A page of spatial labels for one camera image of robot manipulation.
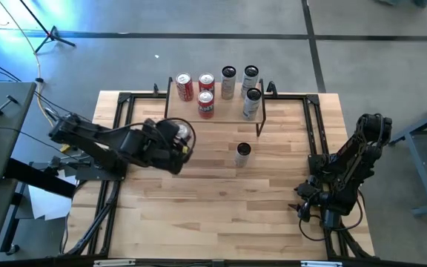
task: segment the white paper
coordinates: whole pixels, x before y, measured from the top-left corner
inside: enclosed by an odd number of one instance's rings
[[[65,177],[64,170],[60,170],[57,177],[73,185],[76,184],[75,176]],[[72,199],[47,192],[31,185],[29,185],[29,193],[30,202],[33,207],[33,216],[36,219],[42,216],[45,216],[45,220],[65,217],[72,206]]]

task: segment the concrete floor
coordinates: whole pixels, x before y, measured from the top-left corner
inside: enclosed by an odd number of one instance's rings
[[[38,29],[17,1],[6,1],[24,29]],[[48,26],[81,32],[129,33],[279,33],[306,34],[300,0],[38,1],[33,11]],[[427,35],[427,8],[408,1],[397,7],[372,0],[309,0],[316,34]],[[0,8],[0,22],[10,21]],[[42,39],[31,38],[33,44]],[[228,39],[70,39],[76,48],[50,43],[39,58],[44,95],[91,118],[100,90],[150,90],[167,85],[182,70],[193,76],[218,73],[224,65],[259,67],[280,91],[317,92],[307,40]],[[325,89],[338,93],[347,131],[362,113],[380,112],[393,119],[395,131],[427,112],[427,42],[317,42]],[[37,74],[24,39],[0,36],[0,65],[24,81]],[[48,141],[49,125],[35,102],[23,131]],[[55,151],[21,136],[13,156],[23,162],[49,160]],[[408,148],[385,148],[363,192],[377,256],[427,263],[427,216],[410,209],[427,204]],[[23,221],[16,233],[18,254],[0,260],[56,255],[62,220]]]

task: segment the butcher block tabletop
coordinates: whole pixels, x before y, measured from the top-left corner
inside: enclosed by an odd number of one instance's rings
[[[119,91],[100,92],[93,123],[113,126],[118,95]],[[328,148],[334,153],[348,138],[339,96],[323,93],[319,98]],[[302,202],[294,188],[309,175],[302,102],[266,99],[265,108],[267,119],[260,137],[255,125],[193,123],[196,147],[178,175],[131,165],[122,182],[109,257],[326,260],[324,242],[302,236],[297,213],[288,208],[288,203]],[[312,106],[310,110],[317,133]],[[163,119],[164,112],[164,99],[136,99],[132,122]],[[240,142],[252,147],[244,168],[234,164]],[[73,198],[65,251],[91,224],[100,184],[87,182]],[[353,225],[359,215],[355,206],[343,217],[344,224]],[[302,228],[313,238],[323,237],[315,218],[302,223]],[[365,251],[374,254],[366,217],[350,232]]]

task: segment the soda can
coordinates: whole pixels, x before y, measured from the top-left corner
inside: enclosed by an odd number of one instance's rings
[[[184,142],[189,142],[191,139],[191,129],[184,123],[177,122],[179,130],[177,131],[176,137],[184,140]]]
[[[254,120],[260,102],[261,91],[257,88],[250,88],[243,102],[243,119]]]
[[[248,143],[241,142],[236,147],[235,166],[245,167],[250,156],[251,146]]]
[[[207,90],[215,95],[215,79],[210,73],[203,73],[199,77],[199,92]]]
[[[236,70],[232,66],[222,69],[222,98],[232,99],[235,94]]]
[[[182,101],[191,101],[193,99],[193,85],[189,73],[180,73],[176,77],[177,93]]]
[[[210,91],[202,91],[197,99],[199,103],[199,115],[203,119],[214,116],[214,95]]]
[[[246,66],[245,71],[243,72],[243,82],[242,82],[242,97],[245,98],[246,92],[250,88],[256,87],[256,81],[258,81],[258,68],[249,65]]]

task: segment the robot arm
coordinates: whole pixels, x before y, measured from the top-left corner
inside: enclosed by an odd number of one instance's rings
[[[188,139],[177,136],[179,125],[170,119],[157,123],[146,119],[135,125],[142,125],[142,129],[109,129],[83,121],[71,113],[56,120],[49,137],[54,142],[82,149],[108,172],[116,174],[123,169],[120,167],[132,163],[178,174],[192,154],[187,146]]]
[[[357,121],[354,135],[335,154],[310,155],[311,176],[296,191],[305,200],[291,205],[298,216],[309,221],[310,208],[325,207],[324,226],[337,229],[340,217],[350,214],[357,201],[357,191],[364,179],[374,175],[372,168],[390,140],[391,119],[380,114],[363,114]],[[322,185],[328,183],[329,191]]]

